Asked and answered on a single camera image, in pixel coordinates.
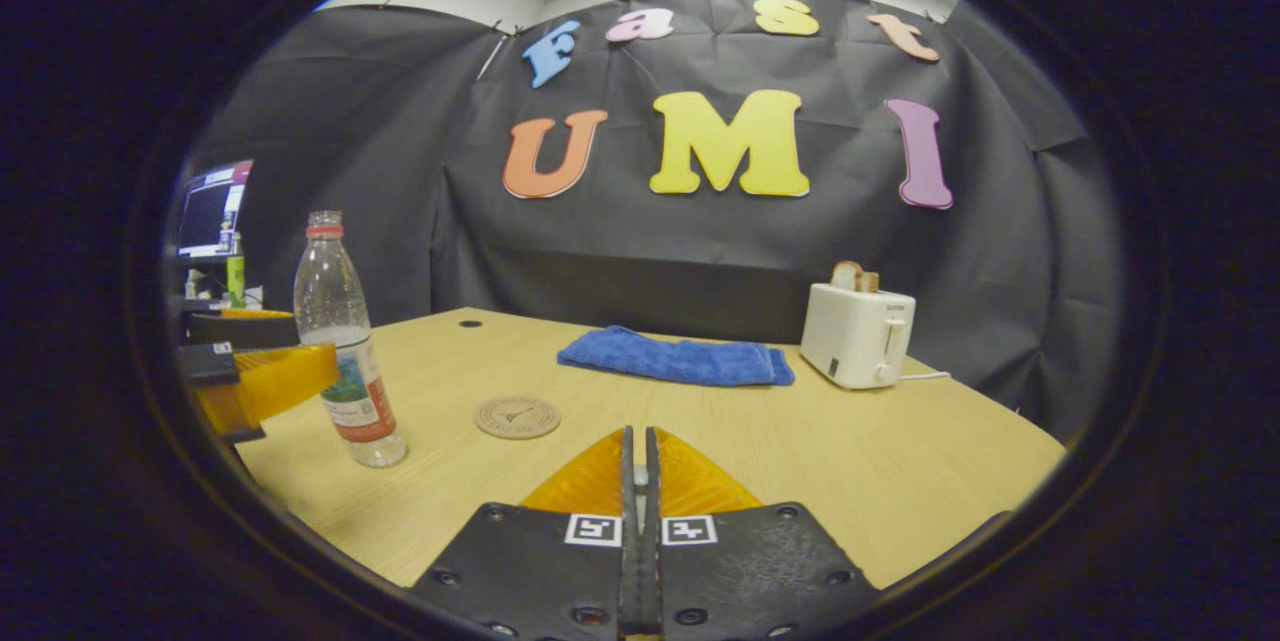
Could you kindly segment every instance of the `foam letter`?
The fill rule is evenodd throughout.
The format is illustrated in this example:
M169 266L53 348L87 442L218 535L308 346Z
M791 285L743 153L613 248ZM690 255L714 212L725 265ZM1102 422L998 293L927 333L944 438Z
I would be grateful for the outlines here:
M611 41L630 41L631 38L663 38L671 35L671 20L675 13L666 8L645 8L640 12L623 13L618 24L604 32Z
M690 168L692 154L698 154L713 189L723 191L749 150L746 171L740 180L742 191L771 196L809 193L809 179L800 173L796 155L799 95L754 91L727 125L698 91L664 95L654 99L653 107L666 116L662 168L649 180L654 193L691 194L698 191L701 179Z
M813 36L818 19L809 15L809 6L797 0L756 0L755 22L772 35Z
M905 52L911 54L914 58L919 58L920 61L937 61L938 52L924 47L924 45L920 45L920 41L915 40L920 35L920 31L915 26L906 26L901 18L893 17L892 13L877 13L877 15L868 17L867 19L881 27L884 35L888 36L888 40L893 41L895 47L905 50Z
M910 205L928 209L951 209L951 189L942 179L942 157L938 154L938 113L908 99L886 99L884 105L897 116L906 146L906 180L897 194Z
M581 179L591 155L591 141L595 139L595 127L609 114L604 111L572 113L564 120L568 127L568 148L564 148L564 161L556 171L539 173L538 150L543 136L552 131L556 122L550 118L531 118L529 122L511 127L511 152L507 154L507 169L502 173L502 184L512 196L521 200L544 200L562 194Z
M545 84L568 65L570 59L561 56L561 54L568 54L573 50L573 36L570 36L570 32L576 31L580 26L581 23L576 20L563 22L549 35L536 40L531 47L525 49L524 58L534 64L534 88Z

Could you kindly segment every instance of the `letter m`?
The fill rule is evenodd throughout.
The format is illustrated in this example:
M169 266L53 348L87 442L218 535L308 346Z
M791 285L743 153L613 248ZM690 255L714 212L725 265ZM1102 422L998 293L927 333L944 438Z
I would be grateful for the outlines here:
M759 90L750 93L731 123L716 113L698 91L681 91L654 99L653 107L666 116L662 168L649 180L658 194L691 194L700 177L692 171L692 154L712 182L727 189L742 154L750 152L740 184L749 194L804 196L809 179L800 173L796 155L795 113L799 95L791 91Z

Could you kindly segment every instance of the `wooden coaster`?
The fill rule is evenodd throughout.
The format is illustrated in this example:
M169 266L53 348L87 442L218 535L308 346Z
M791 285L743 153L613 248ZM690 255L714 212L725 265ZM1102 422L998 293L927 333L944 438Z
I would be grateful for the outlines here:
M536 439L559 426L559 412L547 400L507 397L476 408L476 426L499 439Z

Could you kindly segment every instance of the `monitor screen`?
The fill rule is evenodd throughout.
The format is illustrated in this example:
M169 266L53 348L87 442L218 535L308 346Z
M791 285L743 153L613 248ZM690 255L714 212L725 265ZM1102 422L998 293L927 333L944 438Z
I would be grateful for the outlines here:
M201 173L187 184L178 226L178 255L229 255L232 234L252 161L233 162Z

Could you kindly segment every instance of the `folded blue towel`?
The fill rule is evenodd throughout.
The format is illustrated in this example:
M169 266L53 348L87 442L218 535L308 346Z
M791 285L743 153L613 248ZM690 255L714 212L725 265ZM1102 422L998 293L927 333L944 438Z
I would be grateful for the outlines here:
M622 326L586 331L556 354L556 360L566 366L663 377L667 381L700 383L705 386L745 386L749 383L790 386L796 380L782 351L764 344L655 342Z

